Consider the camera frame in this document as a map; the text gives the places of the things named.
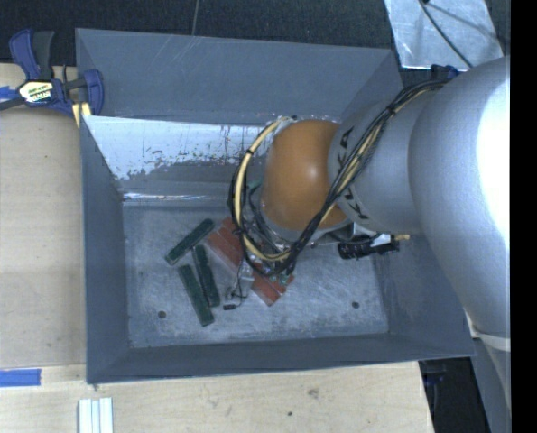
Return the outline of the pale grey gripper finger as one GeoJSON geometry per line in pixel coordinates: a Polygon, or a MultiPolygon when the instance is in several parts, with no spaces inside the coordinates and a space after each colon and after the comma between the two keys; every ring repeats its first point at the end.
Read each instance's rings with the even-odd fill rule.
{"type": "Polygon", "coordinates": [[[246,299],[254,283],[254,269],[249,263],[241,263],[238,268],[236,295],[239,299],[246,299]]]}

